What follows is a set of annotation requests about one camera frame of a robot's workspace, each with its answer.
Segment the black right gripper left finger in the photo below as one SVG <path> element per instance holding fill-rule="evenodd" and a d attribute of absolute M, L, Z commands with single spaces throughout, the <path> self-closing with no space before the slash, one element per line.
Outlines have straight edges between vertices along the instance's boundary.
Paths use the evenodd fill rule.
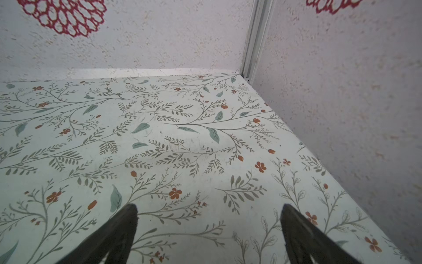
<path fill-rule="evenodd" d="M 137 230 L 138 211 L 125 205 L 97 231 L 82 241 L 59 264 L 125 264 Z"/>

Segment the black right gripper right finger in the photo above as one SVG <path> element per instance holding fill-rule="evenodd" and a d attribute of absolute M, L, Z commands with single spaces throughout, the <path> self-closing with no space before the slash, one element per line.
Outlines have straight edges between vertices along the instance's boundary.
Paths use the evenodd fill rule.
<path fill-rule="evenodd" d="M 280 223 L 292 264 L 359 264 L 292 205 L 283 205 Z"/>

